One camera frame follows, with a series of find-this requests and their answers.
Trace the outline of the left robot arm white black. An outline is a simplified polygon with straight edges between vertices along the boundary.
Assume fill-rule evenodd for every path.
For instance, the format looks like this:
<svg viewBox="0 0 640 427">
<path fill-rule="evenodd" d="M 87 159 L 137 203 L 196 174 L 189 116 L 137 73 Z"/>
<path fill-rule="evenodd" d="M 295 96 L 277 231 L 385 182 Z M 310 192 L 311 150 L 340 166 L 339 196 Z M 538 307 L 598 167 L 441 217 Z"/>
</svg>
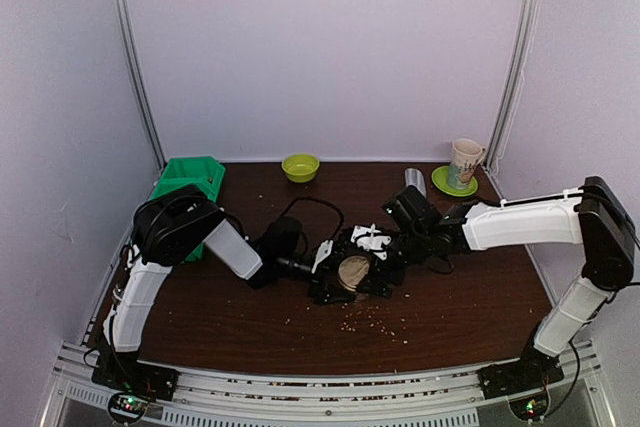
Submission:
<svg viewBox="0 0 640 427">
<path fill-rule="evenodd" d="M 123 391 L 133 391 L 143 383 L 142 366 L 126 354 L 139 350 L 147 318 L 166 277 L 200 245 L 254 289 L 285 276 L 317 278 L 320 264 L 332 253 L 344 215 L 327 201 L 308 200 L 338 214 L 338 226 L 310 261 L 296 259 L 302 226 L 286 213 L 250 241 L 229 222 L 230 215 L 194 183 L 142 204 L 134 214 L 132 250 L 125 255 L 128 280 L 123 289 L 114 291 L 113 305 L 103 322 L 103 340 L 114 352 L 103 367 L 106 376 Z"/>
</svg>

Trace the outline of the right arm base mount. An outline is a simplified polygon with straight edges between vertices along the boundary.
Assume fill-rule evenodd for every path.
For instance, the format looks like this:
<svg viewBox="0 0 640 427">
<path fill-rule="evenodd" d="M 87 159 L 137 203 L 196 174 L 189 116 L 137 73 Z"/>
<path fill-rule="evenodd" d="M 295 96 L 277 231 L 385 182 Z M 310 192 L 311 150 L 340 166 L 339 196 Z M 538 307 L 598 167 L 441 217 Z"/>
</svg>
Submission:
<svg viewBox="0 0 640 427">
<path fill-rule="evenodd" d="M 556 363 L 523 359 L 492 364 L 477 371 L 485 400 L 505 397 L 511 413 L 520 421 L 540 421 L 550 410 L 548 387 L 564 379 Z"/>
</svg>

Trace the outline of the green three-compartment candy bin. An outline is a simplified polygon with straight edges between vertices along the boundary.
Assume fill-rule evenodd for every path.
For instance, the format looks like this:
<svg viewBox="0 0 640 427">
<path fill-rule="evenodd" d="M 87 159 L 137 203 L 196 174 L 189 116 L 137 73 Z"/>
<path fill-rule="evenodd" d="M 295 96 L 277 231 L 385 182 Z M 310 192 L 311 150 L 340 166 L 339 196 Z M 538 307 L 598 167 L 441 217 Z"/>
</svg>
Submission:
<svg viewBox="0 0 640 427">
<path fill-rule="evenodd" d="M 169 161 L 151 198 L 139 209 L 145 261 L 174 266 L 204 243 L 225 217 L 216 204 L 225 173 L 211 157 Z"/>
</svg>

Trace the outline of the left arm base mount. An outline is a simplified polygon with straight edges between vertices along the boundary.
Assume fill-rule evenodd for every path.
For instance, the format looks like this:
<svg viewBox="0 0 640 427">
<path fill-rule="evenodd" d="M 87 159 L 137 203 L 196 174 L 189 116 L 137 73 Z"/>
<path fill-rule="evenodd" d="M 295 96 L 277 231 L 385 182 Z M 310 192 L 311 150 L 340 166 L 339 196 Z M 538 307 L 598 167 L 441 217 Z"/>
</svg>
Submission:
<svg viewBox="0 0 640 427">
<path fill-rule="evenodd" d="M 125 368 L 116 363 L 97 364 L 91 380 L 114 390 L 107 400 L 107 413 L 120 425 L 140 421 L 157 401 L 171 401 L 179 373 L 175 369 L 135 363 Z"/>
</svg>

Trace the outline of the metal scoop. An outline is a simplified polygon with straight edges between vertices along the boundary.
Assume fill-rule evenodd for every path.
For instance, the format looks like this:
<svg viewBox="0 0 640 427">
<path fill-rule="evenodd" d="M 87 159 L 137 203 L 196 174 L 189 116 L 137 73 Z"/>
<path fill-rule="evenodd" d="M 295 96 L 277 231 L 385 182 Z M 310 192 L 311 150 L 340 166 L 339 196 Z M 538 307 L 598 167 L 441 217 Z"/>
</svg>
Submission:
<svg viewBox="0 0 640 427">
<path fill-rule="evenodd" d="M 404 171 L 406 186 L 413 186 L 424 197 L 427 197 L 427 188 L 423 173 L 416 168 L 407 168 Z"/>
</svg>

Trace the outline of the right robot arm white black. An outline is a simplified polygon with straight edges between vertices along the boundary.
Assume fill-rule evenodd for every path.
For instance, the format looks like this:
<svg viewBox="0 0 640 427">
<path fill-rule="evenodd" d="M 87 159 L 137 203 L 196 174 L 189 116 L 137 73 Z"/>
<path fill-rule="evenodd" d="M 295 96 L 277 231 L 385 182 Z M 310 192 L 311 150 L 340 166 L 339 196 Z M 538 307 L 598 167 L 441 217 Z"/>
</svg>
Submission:
<svg viewBox="0 0 640 427">
<path fill-rule="evenodd" d="M 535 387 L 551 371 L 574 336 L 615 293 L 632 283 L 636 234 L 633 221 L 607 183 L 598 176 L 561 193 L 488 204 L 462 202 L 445 214 L 413 185 L 384 206 L 395 233 L 357 226 L 350 242 L 379 254 L 387 269 L 448 261 L 452 255 L 517 245 L 580 245 L 585 263 L 559 303 L 533 335 L 533 351 L 513 366 L 519 387 Z"/>
</svg>

